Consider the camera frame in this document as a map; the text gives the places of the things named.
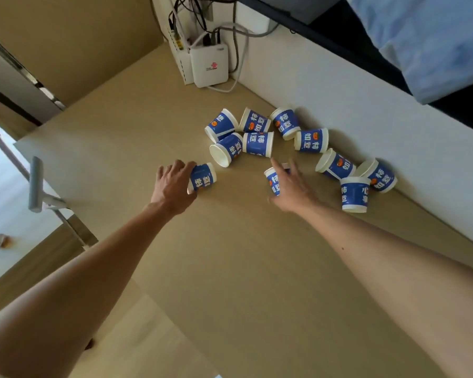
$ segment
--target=wooden table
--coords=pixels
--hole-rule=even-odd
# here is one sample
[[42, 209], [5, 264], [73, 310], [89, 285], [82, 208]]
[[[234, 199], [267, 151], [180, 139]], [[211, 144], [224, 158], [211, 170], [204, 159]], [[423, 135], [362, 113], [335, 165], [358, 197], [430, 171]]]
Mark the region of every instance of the wooden table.
[[[242, 86], [230, 94], [184, 86], [166, 45], [22, 139], [45, 177], [100, 239], [144, 207], [155, 171], [175, 158], [205, 163], [203, 128], [225, 107], [273, 107]], [[340, 187], [276, 135], [321, 197]], [[328, 244], [267, 203], [269, 160], [242, 155], [158, 235], [134, 279], [224, 378], [438, 377], [442, 372], [384, 313]], [[473, 243], [396, 191], [361, 215], [473, 266]]]

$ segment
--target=blue and white cup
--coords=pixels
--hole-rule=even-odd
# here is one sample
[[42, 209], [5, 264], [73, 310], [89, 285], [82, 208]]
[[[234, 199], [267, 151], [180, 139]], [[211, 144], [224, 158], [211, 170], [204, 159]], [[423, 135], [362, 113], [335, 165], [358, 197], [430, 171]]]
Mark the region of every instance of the blue and white cup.
[[328, 149], [328, 151], [321, 156], [321, 159], [319, 159], [315, 170], [321, 174], [340, 180], [353, 176], [356, 172], [356, 166], [350, 160], [337, 154], [333, 149]]
[[368, 209], [370, 179], [349, 176], [340, 180], [341, 209], [347, 212], [364, 214]]
[[240, 120], [239, 131], [265, 133], [270, 130], [271, 120], [246, 107]]
[[214, 184], [216, 181], [217, 175], [212, 163], [195, 166], [189, 177], [188, 193], [191, 194], [196, 190], [208, 187], [210, 184]]
[[284, 140], [294, 139], [296, 133], [301, 130], [295, 112], [291, 109], [276, 109], [270, 118]]
[[226, 138], [214, 145], [210, 145], [209, 151], [212, 158], [221, 167], [227, 167], [241, 154], [243, 148], [243, 138], [238, 133], [231, 133]]
[[273, 133], [245, 133], [244, 152], [271, 158]]
[[295, 150], [307, 153], [324, 153], [328, 149], [327, 128], [298, 131], [295, 136]]
[[238, 128], [237, 119], [227, 109], [222, 111], [205, 127], [205, 132], [214, 143], [226, 138]]
[[[291, 173], [291, 167], [289, 163], [283, 163], [282, 167], [288, 174]], [[270, 187], [273, 193], [276, 196], [280, 195], [280, 185], [278, 184], [278, 175], [277, 175], [277, 171], [275, 171], [275, 168], [270, 167], [269, 169], [267, 169], [265, 171], [265, 177], [268, 179], [268, 182], [270, 183]]]
[[376, 159], [363, 162], [354, 176], [362, 176], [370, 179], [370, 185], [381, 193], [391, 191], [397, 183], [394, 172]]

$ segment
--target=person's right arm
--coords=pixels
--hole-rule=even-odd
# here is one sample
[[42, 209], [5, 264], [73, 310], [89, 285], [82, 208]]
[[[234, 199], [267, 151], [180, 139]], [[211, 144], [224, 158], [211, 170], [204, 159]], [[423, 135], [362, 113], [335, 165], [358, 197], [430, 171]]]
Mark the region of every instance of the person's right arm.
[[280, 209], [314, 227], [389, 316], [452, 377], [473, 377], [473, 269], [317, 199], [272, 159]]

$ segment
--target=light blue fabric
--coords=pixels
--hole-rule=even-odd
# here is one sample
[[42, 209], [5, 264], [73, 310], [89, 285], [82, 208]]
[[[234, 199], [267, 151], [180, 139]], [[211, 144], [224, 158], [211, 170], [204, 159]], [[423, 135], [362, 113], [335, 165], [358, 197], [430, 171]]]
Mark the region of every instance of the light blue fabric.
[[473, 84], [473, 0], [347, 0], [426, 104]]

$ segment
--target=upright cup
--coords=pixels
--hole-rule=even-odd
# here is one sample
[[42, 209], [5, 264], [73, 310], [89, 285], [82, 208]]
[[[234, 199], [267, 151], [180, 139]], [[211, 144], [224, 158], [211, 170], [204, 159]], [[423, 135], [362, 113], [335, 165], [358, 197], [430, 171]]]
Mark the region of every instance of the upright cup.
[[364, 214], [368, 207], [370, 179], [349, 176], [340, 180], [341, 209], [347, 212]]
[[295, 150], [308, 153], [324, 153], [328, 149], [328, 141], [327, 128], [298, 131], [295, 135]]
[[[291, 173], [291, 167], [289, 163], [283, 163], [282, 167], [288, 174]], [[277, 175], [277, 171], [275, 171], [275, 168], [270, 167], [269, 169], [267, 169], [265, 171], [265, 177], [268, 179], [268, 182], [270, 183], [270, 187], [273, 193], [276, 196], [280, 195], [280, 185], [278, 184], [278, 175]]]
[[375, 158], [363, 162], [354, 173], [354, 176], [370, 179], [370, 185], [381, 193], [391, 191], [397, 183], [394, 172]]
[[328, 149], [321, 159], [319, 159], [315, 170], [321, 174], [340, 180], [354, 175], [356, 166], [350, 160], [337, 154], [333, 149]]
[[271, 158], [273, 133], [245, 133], [244, 152]]
[[188, 193], [191, 194], [196, 190], [208, 187], [210, 184], [214, 184], [216, 181], [217, 175], [212, 163], [195, 166], [189, 177]]
[[209, 151], [212, 158], [222, 167], [227, 167], [242, 151], [243, 139], [238, 133], [231, 133], [226, 138], [214, 145], [210, 145]]
[[265, 133], [270, 130], [271, 120], [246, 107], [241, 116], [239, 131]]
[[295, 112], [291, 109], [276, 109], [271, 113], [270, 118], [284, 140], [293, 139], [295, 133], [301, 130]]
[[205, 127], [205, 132], [214, 143], [226, 138], [238, 128], [236, 118], [227, 109], [222, 111]]

